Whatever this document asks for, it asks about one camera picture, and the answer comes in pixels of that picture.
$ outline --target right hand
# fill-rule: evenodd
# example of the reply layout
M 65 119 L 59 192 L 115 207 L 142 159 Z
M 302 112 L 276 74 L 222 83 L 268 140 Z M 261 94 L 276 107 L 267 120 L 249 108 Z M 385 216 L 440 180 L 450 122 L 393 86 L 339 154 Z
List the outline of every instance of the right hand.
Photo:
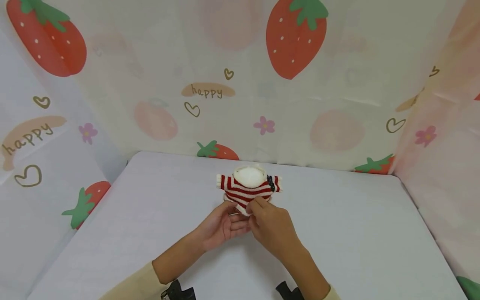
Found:
M 247 211 L 253 213 L 248 220 L 253 236 L 279 261 L 284 262 L 303 248 L 286 209 L 256 197 Z

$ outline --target beige sleeve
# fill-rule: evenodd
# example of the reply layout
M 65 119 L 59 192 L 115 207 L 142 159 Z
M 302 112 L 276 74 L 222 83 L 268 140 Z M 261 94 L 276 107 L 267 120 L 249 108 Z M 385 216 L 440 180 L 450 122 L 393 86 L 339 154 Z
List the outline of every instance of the beige sleeve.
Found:
M 336 293 L 333 286 L 330 286 L 330 292 L 328 292 L 328 295 L 324 298 L 324 300 L 341 300 L 341 299 Z
M 160 294 L 170 286 L 158 281 L 152 262 L 133 273 L 103 295 L 100 300 L 149 300 L 160 299 Z

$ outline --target white table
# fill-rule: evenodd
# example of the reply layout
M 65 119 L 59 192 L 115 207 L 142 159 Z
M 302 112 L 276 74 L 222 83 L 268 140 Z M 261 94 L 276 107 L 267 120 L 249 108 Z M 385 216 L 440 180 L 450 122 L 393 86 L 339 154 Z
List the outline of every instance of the white table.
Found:
M 194 229 L 222 201 L 216 174 L 246 163 L 140 152 L 29 300 L 96 300 Z M 283 177 L 273 203 L 344 300 L 465 300 L 415 205 L 393 176 L 263 164 Z M 198 300 L 281 299 L 284 267 L 251 234 L 180 277 Z

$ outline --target red striped sweater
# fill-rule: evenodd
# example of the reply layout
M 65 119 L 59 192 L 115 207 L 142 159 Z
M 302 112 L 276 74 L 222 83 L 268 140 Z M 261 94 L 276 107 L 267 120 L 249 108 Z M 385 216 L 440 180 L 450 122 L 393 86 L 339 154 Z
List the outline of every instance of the red striped sweater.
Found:
M 236 203 L 238 211 L 249 216 L 251 214 L 247 214 L 247 204 L 258 196 L 270 201 L 273 193 L 282 192 L 281 181 L 279 176 L 267 175 L 267 180 L 258 187 L 247 188 L 233 176 L 217 175 L 216 187 L 225 191 L 223 200 Z

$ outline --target forearm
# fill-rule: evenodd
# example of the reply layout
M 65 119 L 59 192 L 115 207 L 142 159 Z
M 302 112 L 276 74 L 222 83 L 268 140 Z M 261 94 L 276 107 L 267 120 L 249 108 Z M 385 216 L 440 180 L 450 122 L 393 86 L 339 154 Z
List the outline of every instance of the forearm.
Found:
M 182 275 L 203 254 L 202 243 L 192 231 L 153 260 L 153 269 L 160 283 L 167 284 Z
M 287 271 L 297 283 L 305 300 L 323 300 L 330 285 L 318 269 L 312 256 L 303 246 L 298 246 L 282 259 Z

